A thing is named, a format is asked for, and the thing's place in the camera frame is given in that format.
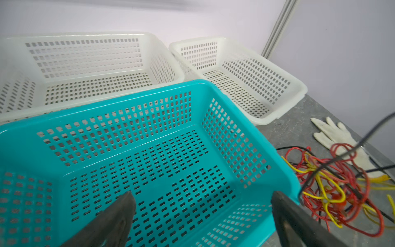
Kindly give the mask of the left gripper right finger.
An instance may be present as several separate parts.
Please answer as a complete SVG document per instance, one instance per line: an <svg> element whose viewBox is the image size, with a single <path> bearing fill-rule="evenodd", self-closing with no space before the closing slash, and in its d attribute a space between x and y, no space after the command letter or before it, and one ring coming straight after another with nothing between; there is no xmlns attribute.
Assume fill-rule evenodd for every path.
<svg viewBox="0 0 395 247"><path fill-rule="evenodd" d="M345 246L283 192L275 191L271 203L275 227L282 247Z"/></svg>

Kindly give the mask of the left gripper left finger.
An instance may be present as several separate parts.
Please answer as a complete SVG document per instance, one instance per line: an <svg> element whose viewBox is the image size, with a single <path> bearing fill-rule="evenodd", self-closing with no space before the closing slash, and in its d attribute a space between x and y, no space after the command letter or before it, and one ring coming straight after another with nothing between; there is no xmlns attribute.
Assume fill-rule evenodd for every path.
<svg viewBox="0 0 395 247"><path fill-rule="evenodd" d="M125 247L136 212L131 192L120 196L63 247Z"/></svg>

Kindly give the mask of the teal plastic basket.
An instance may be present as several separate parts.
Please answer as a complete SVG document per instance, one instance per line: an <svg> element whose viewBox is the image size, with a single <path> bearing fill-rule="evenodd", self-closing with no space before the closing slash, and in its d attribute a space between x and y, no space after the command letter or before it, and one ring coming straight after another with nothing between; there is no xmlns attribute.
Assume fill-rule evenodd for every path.
<svg viewBox="0 0 395 247"><path fill-rule="evenodd" d="M300 185L214 84L195 80L1 126L1 246L58 247L130 192L131 247L259 247Z"/></svg>

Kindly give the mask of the white plastic basket right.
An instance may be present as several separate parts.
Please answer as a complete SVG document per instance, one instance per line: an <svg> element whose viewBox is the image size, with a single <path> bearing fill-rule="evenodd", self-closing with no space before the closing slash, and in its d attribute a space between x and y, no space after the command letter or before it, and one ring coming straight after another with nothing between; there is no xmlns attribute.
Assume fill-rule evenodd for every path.
<svg viewBox="0 0 395 247"><path fill-rule="evenodd" d="M186 81L212 82L254 125L281 118L308 92L299 79L231 39L183 40L171 43L169 50Z"/></svg>

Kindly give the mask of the white plastic basket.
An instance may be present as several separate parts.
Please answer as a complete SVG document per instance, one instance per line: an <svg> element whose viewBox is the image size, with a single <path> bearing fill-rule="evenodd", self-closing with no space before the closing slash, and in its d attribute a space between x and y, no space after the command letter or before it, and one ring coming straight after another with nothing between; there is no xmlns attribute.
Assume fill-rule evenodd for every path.
<svg viewBox="0 0 395 247"><path fill-rule="evenodd" d="M171 43L169 50L186 81L212 82L254 125L281 118L308 92L299 79L231 39L183 40Z"/></svg>
<svg viewBox="0 0 395 247"><path fill-rule="evenodd" d="M185 75L150 33L1 38L1 123L181 83Z"/></svg>

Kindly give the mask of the white plastic basket left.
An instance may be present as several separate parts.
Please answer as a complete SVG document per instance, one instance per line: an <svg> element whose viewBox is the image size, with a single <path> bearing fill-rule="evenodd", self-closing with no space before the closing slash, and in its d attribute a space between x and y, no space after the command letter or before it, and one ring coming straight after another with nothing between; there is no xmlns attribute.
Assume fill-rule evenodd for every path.
<svg viewBox="0 0 395 247"><path fill-rule="evenodd" d="M181 83L185 75L150 33L1 38L1 123Z"/></svg>

